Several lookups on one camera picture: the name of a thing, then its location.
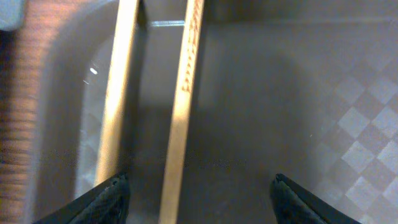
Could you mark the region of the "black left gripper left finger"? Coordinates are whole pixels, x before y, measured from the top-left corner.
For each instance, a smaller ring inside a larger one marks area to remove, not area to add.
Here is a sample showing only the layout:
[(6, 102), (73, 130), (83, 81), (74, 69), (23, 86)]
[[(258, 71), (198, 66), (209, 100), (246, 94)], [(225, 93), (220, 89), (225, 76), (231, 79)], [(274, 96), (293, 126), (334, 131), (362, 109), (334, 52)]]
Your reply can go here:
[(126, 173), (119, 173), (97, 185), (37, 223), (114, 223), (125, 224), (130, 188)]

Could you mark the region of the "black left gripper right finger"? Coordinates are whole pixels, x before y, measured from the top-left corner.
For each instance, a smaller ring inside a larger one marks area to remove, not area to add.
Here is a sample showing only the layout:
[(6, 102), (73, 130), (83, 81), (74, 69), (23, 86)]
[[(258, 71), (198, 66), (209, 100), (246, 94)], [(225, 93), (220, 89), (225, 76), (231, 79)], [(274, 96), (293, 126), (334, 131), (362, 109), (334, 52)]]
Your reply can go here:
[(269, 189), (278, 224), (359, 224), (284, 174), (276, 174)]

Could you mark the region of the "wooden chopstick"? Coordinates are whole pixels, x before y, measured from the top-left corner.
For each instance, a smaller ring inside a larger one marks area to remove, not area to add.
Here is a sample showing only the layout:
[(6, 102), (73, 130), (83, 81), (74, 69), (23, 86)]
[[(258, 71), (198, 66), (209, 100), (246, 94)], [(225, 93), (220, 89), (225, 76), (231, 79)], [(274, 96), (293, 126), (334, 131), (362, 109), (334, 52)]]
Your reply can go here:
[(204, 7), (204, 0), (187, 1), (160, 201), (160, 224), (177, 223), (178, 219), (178, 206)]
[(120, 0), (109, 64), (94, 186), (118, 171), (119, 145), (139, 0)]

